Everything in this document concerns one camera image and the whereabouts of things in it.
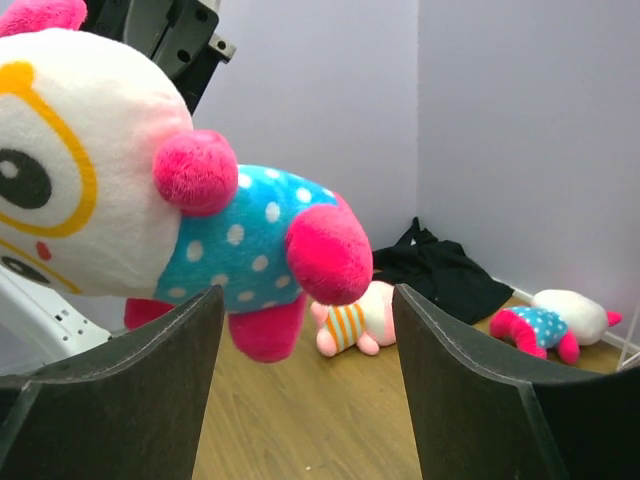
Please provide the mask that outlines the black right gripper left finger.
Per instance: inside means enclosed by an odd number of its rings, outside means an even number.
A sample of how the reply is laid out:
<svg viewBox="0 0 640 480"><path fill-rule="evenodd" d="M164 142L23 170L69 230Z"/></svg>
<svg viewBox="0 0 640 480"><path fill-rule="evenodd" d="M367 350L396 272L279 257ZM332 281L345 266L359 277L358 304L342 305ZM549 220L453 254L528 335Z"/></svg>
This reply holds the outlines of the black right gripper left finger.
<svg viewBox="0 0 640 480"><path fill-rule="evenodd" d="M2 479L191 478L223 321L212 287L80 355L3 376Z"/></svg>

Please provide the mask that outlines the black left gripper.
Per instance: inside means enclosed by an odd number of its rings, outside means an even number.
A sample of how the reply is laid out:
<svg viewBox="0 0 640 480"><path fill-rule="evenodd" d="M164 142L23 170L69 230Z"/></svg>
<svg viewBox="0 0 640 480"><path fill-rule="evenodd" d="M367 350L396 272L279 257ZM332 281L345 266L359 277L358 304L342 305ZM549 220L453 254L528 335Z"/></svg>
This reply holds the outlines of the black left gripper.
<svg viewBox="0 0 640 480"><path fill-rule="evenodd" d="M82 29L147 56L172 80L194 112L220 63L236 52L216 33L218 1L87 0Z"/></svg>

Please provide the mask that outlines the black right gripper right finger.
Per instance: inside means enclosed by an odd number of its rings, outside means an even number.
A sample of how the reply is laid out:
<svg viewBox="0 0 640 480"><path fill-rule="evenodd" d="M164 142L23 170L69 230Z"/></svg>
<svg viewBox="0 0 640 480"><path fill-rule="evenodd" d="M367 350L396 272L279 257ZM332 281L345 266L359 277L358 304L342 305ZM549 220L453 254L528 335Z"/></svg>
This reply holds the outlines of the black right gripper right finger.
<svg viewBox="0 0 640 480"><path fill-rule="evenodd" d="M424 478L638 477L637 368L601 374L530 356L407 285L393 311Z"/></svg>

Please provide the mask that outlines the white plush blue dress back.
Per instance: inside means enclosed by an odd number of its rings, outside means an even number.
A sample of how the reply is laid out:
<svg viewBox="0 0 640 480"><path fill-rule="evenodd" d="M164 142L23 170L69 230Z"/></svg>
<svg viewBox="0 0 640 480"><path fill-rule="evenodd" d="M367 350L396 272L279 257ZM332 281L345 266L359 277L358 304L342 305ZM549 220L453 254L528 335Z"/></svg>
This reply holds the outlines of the white plush blue dress back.
<svg viewBox="0 0 640 480"><path fill-rule="evenodd" d="M527 305L499 310L489 321L489 334L541 359L554 350L563 363L574 365L583 346L597 343L622 320L621 313L575 291L546 289Z"/></svg>

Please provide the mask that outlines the white plush blue dress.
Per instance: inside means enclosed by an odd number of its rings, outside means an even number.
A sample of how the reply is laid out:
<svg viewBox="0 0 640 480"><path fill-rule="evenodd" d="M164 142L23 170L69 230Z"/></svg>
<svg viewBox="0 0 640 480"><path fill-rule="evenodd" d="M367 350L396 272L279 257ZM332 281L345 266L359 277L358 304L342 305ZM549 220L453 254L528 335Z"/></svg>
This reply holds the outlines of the white plush blue dress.
<svg viewBox="0 0 640 480"><path fill-rule="evenodd" d="M336 193L237 161L170 78L83 29L82 1L1 17L1 266L43 287L126 301L136 329L212 287L235 346L289 357L306 303L358 300L368 237Z"/></svg>
<svg viewBox="0 0 640 480"><path fill-rule="evenodd" d="M554 350L563 363L574 365L583 346L597 343L622 320L621 313L575 291L546 289L527 305L499 310L489 321L489 334L541 359Z"/></svg>

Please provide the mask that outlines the white plush blue dress front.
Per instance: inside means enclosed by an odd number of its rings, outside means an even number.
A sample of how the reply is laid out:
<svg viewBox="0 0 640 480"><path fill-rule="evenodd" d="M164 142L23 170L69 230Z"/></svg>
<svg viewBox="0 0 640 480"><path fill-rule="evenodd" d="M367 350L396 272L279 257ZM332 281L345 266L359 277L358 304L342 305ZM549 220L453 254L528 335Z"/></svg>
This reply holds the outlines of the white plush blue dress front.
<svg viewBox="0 0 640 480"><path fill-rule="evenodd" d="M136 329L212 287L235 346L289 357L306 303L358 300L368 237L336 193L237 161L170 78L83 29L82 1L1 17L1 266L43 287L126 301Z"/></svg>

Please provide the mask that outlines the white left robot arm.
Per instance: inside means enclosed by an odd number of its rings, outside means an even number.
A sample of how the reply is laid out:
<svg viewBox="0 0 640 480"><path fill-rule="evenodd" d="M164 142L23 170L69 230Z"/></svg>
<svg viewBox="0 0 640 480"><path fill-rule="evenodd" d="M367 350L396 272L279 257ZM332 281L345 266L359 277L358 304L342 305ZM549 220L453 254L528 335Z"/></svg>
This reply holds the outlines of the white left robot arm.
<svg viewBox="0 0 640 480"><path fill-rule="evenodd" d="M87 1L83 29L140 49L172 79L194 112L219 63L235 47L215 33L218 1ZM45 363L111 339L58 293L1 271L1 324Z"/></svg>

